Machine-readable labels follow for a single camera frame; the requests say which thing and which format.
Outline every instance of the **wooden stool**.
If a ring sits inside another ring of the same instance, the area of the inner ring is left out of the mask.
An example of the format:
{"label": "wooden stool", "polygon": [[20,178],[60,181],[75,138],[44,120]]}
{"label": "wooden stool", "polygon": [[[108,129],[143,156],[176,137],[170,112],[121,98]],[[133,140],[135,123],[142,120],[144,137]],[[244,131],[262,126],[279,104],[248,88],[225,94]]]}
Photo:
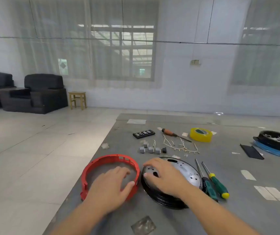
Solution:
{"label": "wooden stool", "polygon": [[75,108],[77,108],[76,99],[80,99],[81,110],[83,110],[83,103],[85,103],[85,107],[87,108],[86,93],[84,91],[72,91],[68,92],[68,95],[71,109],[73,109],[73,102],[75,103]]}

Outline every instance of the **left hand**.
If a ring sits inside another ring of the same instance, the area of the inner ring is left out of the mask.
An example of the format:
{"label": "left hand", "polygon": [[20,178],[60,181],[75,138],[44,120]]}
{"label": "left hand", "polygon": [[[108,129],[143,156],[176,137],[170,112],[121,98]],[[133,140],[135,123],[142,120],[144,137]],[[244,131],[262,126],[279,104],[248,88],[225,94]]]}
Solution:
{"label": "left hand", "polygon": [[94,208],[101,216],[104,216],[119,206],[126,200],[135,182],[129,182],[121,191],[122,180],[130,174],[126,167],[116,167],[99,175],[92,183],[84,206],[89,209]]}

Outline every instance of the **screwdriver with wooden handle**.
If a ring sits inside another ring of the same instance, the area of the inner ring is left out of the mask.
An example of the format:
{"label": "screwdriver with wooden handle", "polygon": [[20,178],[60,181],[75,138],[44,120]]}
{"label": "screwdriver with wooden handle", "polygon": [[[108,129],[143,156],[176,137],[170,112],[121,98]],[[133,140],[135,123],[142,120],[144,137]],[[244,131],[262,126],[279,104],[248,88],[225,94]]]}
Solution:
{"label": "screwdriver with wooden handle", "polygon": [[184,139],[184,140],[187,140],[188,142],[192,142],[192,141],[190,141],[190,140],[188,140],[188,139],[186,139],[186,138],[183,138],[183,137],[178,136],[177,134],[173,133],[172,131],[170,131],[170,130],[168,130],[168,129],[164,129],[164,128],[163,128],[163,129],[162,129],[162,132],[163,132],[164,134],[169,135],[169,136],[179,137],[179,138],[182,138],[182,139]]}
{"label": "screwdriver with wooden handle", "polygon": [[203,182],[202,191],[203,191],[204,193],[206,193],[209,197],[211,197],[213,200],[215,200],[216,202],[218,202],[218,199],[217,199],[217,196],[216,196],[216,192],[215,192],[215,190],[213,189],[210,180],[209,180],[207,177],[203,176],[202,170],[201,170],[201,168],[200,168],[200,165],[199,165],[197,159],[195,159],[195,163],[197,164],[197,168],[198,168],[198,171],[199,171],[199,175],[200,175],[201,178],[202,178],[202,182]]}
{"label": "screwdriver with wooden handle", "polygon": [[216,178],[214,173],[210,173],[210,171],[208,170],[208,168],[206,167],[206,165],[204,164],[204,162],[202,162],[202,166],[204,167],[206,173],[208,174],[209,178],[211,178],[213,184],[216,187],[216,190],[218,191],[218,193],[220,194],[220,196],[223,199],[228,199],[229,198],[229,193],[228,190],[226,189],[226,187]]}

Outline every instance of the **wall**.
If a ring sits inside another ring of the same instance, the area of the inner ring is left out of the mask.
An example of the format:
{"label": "wall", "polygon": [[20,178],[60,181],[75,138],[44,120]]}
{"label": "wall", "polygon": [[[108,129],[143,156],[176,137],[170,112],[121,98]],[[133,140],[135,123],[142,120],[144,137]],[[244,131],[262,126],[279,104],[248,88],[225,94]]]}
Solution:
{"label": "wall", "polygon": [[[161,0],[158,40],[239,43],[251,0]],[[0,3],[0,10],[6,5]],[[1,27],[9,26],[0,11]],[[89,88],[89,106],[280,116],[280,93],[228,93],[238,46],[157,43],[157,89]],[[190,66],[200,59],[201,66]],[[23,85],[20,55],[13,39],[0,39],[0,71]]]}

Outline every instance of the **sheer white curtain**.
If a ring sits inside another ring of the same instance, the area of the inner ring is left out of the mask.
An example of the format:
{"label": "sheer white curtain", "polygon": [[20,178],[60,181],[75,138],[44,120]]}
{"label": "sheer white curtain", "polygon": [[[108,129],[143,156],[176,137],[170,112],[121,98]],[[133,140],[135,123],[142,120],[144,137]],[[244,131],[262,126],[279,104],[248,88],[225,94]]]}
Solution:
{"label": "sheer white curtain", "polygon": [[[280,45],[280,0],[252,0],[241,43]],[[280,92],[280,46],[239,46],[232,91]]]}
{"label": "sheer white curtain", "polygon": [[61,74],[69,90],[159,86],[156,44],[146,42],[157,37],[159,0],[15,2],[15,19],[31,8],[40,37],[18,40],[26,73]]}

